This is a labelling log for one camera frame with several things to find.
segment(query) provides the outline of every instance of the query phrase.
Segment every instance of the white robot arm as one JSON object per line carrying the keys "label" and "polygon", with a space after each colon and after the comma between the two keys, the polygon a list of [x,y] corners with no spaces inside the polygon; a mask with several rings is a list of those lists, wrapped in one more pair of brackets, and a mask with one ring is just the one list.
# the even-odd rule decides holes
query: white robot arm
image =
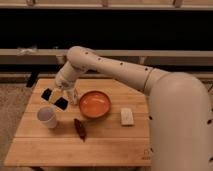
{"label": "white robot arm", "polygon": [[204,85],[192,75],[169,73],[95,55],[72,47],[56,75],[68,92],[88,69],[96,70],[149,96],[152,171],[212,171],[213,123]]}

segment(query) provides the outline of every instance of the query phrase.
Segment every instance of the wooden table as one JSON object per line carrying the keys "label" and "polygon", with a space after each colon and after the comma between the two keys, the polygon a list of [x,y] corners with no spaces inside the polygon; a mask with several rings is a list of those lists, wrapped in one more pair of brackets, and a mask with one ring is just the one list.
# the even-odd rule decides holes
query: wooden table
{"label": "wooden table", "polygon": [[[49,130],[36,119],[36,112],[51,104],[41,98],[53,79],[40,79],[32,93],[4,164],[6,166],[149,166],[149,124],[145,96],[112,79],[79,79],[81,97],[90,90],[105,92],[112,103],[105,119],[89,121],[78,106],[56,107],[59,125]],[[120,109],[133,111],[135,125],[121,126]],[[79,139],[73,125],[78,118],[88,136]]]}

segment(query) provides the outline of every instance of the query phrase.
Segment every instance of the black dot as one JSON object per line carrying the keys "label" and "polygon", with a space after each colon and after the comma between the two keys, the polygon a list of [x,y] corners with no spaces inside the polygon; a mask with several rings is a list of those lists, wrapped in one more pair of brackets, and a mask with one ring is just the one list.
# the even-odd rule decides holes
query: black dot
{"label": "black dot", "polygon": [[210,162],[210,163],[213,162],[213,157],[211,157],[211,158],[209,159],[209,162]]}
{"label": "black dot", "polygon": [[207,121],[207,124],[211,124],[212,123],[212,119],[209,119],[208,121]]}

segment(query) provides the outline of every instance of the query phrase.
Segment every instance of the small white object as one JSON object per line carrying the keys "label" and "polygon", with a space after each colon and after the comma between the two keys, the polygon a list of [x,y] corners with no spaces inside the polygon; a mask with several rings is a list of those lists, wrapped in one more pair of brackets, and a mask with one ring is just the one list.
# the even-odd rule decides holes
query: small white object
{"label": "small white object", "polygon": [[77,105],[78,104],[78,92],[75,88],[67,90],[67,96],[70,104]]}
{"label": "small white object", "polygon": [[134,125],[132,110],[130,108],[121,108],[121,124],[123,126]]}
{"label": "small white object", "polygon": [[55,128],[57,126],[57,119],[53,108],[42,107],[37,112],[37,119],[47,128]]}

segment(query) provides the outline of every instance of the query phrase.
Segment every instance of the orange bowl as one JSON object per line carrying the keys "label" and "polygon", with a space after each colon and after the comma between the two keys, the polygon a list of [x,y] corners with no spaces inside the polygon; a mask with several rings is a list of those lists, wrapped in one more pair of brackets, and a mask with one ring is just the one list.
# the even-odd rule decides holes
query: orange bowl
{"label": "orange bowl", "polygon": [[88,118],[99,118],[110,110],[109,97],[101,91],[89,91],[79,101],[81,113]]}

